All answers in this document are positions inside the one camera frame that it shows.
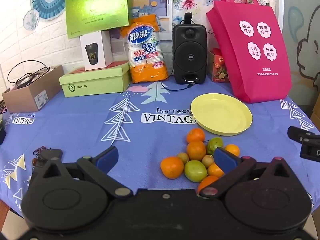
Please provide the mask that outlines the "small yellow orange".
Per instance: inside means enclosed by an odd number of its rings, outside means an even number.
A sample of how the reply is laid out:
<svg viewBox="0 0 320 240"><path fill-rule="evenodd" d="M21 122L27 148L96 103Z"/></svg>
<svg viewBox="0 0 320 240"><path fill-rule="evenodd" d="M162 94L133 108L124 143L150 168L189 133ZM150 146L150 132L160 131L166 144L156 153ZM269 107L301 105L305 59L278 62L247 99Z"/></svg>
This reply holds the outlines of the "small yellow orange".
<svg viewBox="0 0 320 240"><path fill-rule="evenodd" d="M231 154L237 157L240 155L240 148L234 144L226 145L225 150L227 150L228 152L230 152Z"/></svg>

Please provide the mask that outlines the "small mandarin orange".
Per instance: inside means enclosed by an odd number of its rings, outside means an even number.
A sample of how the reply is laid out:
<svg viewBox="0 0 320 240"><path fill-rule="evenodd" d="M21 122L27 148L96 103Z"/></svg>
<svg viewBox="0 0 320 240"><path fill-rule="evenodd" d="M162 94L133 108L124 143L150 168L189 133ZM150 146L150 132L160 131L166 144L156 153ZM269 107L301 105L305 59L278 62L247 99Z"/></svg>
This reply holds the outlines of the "small mandarin orange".
<svg viewBox="0 0 320 240"><path fill-rule="evenodd" d="M219 168L216 163L213 163L207 168L207 172L209 176L216 176L217 178L221 178L225 173L221 168Z"/></svg>

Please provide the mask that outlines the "large orange with stem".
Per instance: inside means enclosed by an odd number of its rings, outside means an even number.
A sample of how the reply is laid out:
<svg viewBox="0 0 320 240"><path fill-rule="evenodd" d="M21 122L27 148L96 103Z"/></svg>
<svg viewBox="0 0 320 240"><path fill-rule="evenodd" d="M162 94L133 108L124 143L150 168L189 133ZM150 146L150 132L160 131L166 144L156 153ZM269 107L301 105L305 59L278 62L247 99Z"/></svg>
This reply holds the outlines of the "large orange with stem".
<svg viewBox="0 0 320 240"><path fill-rule="evenodd" d="M198 185L197 188L197 193L199 194L200 191L207 187L208 185L212 184L213 182L217 181L219 178L216 176L207 176L206 178L204 178Z"/></svg>

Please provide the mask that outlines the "small brown kiwi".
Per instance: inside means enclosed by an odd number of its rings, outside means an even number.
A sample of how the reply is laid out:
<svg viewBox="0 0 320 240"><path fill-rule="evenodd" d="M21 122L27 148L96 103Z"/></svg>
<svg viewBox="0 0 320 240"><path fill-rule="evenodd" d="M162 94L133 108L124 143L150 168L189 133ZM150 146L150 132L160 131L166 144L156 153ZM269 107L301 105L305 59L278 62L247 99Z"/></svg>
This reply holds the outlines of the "small brown kiwi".
<svg viewBox="0 0 320 240"><path fill-rule="evenodd" d="M189 155L185 152L180 152L177 157L179 157L184 164L189 161Z"/></svg>
<svg viewBox="0 0 320 240"><path fill-rule="evenodd" d="M214 163L214 158L212 155L208 154L208 155L205 155L202 159L202 163L203 165L208 168L210 167L211 165L213 165Z"/></svg>

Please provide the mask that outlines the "green guava fruit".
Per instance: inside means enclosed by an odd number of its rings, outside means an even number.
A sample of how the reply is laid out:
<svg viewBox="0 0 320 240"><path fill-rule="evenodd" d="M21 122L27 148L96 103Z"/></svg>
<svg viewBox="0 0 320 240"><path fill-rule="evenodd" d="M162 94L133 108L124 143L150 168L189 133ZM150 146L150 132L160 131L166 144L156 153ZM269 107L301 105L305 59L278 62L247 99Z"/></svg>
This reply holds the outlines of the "green guava fruit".
<svg viewBox="0 0 320 240"><path fill-rule="evenodd" d="M206 152L208 155L214 155L215 150L218 147L223 147L223 140L221 137L214 137L207 142Z"/></svg>

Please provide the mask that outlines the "large green tomato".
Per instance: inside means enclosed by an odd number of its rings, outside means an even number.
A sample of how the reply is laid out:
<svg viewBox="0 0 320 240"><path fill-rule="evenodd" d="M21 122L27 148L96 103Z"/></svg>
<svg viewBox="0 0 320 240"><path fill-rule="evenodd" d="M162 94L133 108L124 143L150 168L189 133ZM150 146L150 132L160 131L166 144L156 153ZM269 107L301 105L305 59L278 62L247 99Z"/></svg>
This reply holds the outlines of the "large green tomato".
<svg viewBox="0 0 320 240"><path fill-rule="evenodd" d="M202 162L190 160L184 166L184 175L192 182L199 183L207 176L207 169Z"/></svg>

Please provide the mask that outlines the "brown cardboard box on floor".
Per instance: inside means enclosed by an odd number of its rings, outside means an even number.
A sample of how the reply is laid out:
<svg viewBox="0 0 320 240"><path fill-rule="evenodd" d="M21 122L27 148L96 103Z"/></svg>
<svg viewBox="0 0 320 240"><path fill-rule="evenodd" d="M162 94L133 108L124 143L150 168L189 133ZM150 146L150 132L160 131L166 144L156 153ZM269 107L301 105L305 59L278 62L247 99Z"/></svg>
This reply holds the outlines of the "brown cardboard box on floor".
<svg viewBox="0 0 320 240"><path fill-rule="evenodd" d="M312 115L310 120L314 124L314 126L320 130L320 96L318 97L315 106L312 110Z"/></svg>

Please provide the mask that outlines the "black phone with charm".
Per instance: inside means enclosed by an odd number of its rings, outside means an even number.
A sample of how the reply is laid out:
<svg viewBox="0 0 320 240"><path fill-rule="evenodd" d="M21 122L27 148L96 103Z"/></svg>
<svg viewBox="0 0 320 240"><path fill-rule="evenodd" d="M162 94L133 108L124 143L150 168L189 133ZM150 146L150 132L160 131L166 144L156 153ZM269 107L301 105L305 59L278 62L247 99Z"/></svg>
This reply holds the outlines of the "black phone with charm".
<svg viewBox="0 0 320 240"><path fill-rule="evenodd" d="M60 149L46 148L42 146L33 152L34 158L32 159L33 172L30 182L41 172L42 168L46 165L47 161L52 158L61 159L63 152Z"/></svg>

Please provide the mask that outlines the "yellow plastic plate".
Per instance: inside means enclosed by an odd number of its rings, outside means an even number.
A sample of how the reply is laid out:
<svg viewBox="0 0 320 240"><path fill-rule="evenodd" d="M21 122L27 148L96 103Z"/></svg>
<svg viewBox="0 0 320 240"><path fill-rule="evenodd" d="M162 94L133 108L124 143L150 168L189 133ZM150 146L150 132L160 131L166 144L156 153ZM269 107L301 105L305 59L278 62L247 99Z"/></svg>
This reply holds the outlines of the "yellow plastic plate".
<svg viewBox="0 0 320 240"><path fill-rule="evenodd" d="M250 128L253 122L249 108L226 94L202 94L191 102L190 110L199 126L222 136L238 135Z"/></svg>

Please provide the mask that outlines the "blue printed tablecloth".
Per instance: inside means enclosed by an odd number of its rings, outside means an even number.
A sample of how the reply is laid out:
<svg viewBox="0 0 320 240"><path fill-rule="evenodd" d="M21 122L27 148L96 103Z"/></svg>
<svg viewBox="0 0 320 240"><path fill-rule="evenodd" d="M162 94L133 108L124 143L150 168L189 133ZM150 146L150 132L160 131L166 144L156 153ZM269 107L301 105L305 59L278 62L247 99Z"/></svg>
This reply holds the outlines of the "blue printed tablecloth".
<svg viewBox="0 0 320 240"><path fill-rule="evenodd" d="M119 161L109 175L132 190L196 187L183 176L165 178L159 165L163 158L185 150L185 137L197 126L190 104L207 93L230 94L231 88L207 80L179 91L170 79L135 85L120 94L66 98L59 93L38 112L5 114L1 200L20 212L33 171L33 152L42 146L60 149L65 163L116 146ZM225 137L223 142L235 144L242 155L257 161L282 156L304 185L313 207L319 207L319 163L302 159L300 145L287 137L290 126L313 133L317 128L290 98L250 104L248 108L253 115L250 128Z"/></svg>

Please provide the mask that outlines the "light green shoe box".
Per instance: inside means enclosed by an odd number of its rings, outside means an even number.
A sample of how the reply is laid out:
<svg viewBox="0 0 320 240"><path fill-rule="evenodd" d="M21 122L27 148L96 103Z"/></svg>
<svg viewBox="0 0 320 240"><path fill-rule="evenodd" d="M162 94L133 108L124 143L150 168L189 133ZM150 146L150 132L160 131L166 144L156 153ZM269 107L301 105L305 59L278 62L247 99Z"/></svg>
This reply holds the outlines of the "light green shoe box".
<svg viewBox="0 0 320 240"><path fill-rule="evenodd" d="M79 68L59 78L65 97L124 92L131 81L129 63L116 61L106 68Z"/></svg>

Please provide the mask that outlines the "red tomato cracker box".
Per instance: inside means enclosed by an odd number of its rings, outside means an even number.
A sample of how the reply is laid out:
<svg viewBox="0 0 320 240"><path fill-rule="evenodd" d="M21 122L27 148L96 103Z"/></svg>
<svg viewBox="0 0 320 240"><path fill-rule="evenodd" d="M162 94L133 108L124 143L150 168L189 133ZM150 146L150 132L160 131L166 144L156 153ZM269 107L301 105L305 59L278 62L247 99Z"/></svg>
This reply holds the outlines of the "red tomato cracker box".
<svg viewBox="0 0 320 240"><path fill-rule="evenodd" d="M229 83L227 68L219 48L208 51L207 75L213 82Z"/></svg>

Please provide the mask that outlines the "pink tote bag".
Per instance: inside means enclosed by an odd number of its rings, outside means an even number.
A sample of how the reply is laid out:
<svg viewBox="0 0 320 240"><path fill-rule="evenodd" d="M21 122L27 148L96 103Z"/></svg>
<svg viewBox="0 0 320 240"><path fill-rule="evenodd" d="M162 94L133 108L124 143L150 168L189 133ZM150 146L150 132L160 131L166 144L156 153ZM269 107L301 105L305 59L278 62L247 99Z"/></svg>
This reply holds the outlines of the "pink tote bag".
<svg viewBox="0 0 320 240"><path fill-rule="evenodd" d="M273 9L252 1L214 1L206 15L233 95L247 103L284 99L292 83L283 36Z"/></svg>

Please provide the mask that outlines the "orange paper cup package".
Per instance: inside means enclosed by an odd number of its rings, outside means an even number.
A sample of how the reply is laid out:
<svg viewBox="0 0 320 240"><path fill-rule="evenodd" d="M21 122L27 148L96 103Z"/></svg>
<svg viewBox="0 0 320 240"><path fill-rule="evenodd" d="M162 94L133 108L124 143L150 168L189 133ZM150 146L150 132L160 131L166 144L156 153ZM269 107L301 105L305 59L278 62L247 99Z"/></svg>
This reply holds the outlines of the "orange paper cup package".
<svg viewBox="0 0 320 240"><path fill-rule="evenodd" d="M140 16L122 27L133 83L162 81L168 77L156 15Z"/></svg>

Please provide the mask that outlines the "white coffee cup box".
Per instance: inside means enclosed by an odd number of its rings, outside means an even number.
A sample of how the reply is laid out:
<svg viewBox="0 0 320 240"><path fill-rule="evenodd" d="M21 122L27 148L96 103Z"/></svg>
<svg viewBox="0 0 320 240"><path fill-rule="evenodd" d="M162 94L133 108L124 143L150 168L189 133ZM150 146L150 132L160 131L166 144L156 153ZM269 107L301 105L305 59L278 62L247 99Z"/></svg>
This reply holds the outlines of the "white coffee cup box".
<svg viewBox="0 0 320 240"><path fill-rule="evenodd" d="M110 33L96 31L80 36L85 70L106 68L113 62Z"/></svg>

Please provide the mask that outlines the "black speaker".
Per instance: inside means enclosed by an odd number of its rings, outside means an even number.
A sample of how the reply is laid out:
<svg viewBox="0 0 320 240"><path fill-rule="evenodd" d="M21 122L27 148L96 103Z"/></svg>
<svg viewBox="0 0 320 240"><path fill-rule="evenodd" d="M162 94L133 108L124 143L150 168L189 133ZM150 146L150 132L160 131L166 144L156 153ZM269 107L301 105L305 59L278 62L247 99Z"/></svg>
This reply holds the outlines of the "black speaker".
<svg viewBox="0 0 320 240"><path fill-rule="evenodd" d="M192 13L172 30L172 67L175 81L180 84L202 84L206 79L208 60L207 30L195 24Z"/></svg>

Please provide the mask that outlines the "large green gift box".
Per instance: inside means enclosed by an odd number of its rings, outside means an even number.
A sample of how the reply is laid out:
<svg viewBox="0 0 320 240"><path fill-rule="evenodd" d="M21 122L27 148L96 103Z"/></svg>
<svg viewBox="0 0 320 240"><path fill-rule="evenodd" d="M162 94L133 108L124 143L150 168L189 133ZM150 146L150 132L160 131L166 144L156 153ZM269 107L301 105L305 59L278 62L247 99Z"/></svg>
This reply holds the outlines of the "large green gift box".
<svg viewBox="0 0 320 240"><path fill-rule="evenodd" d="M129 25L132 0L65 0L68 38Z"/></svg>

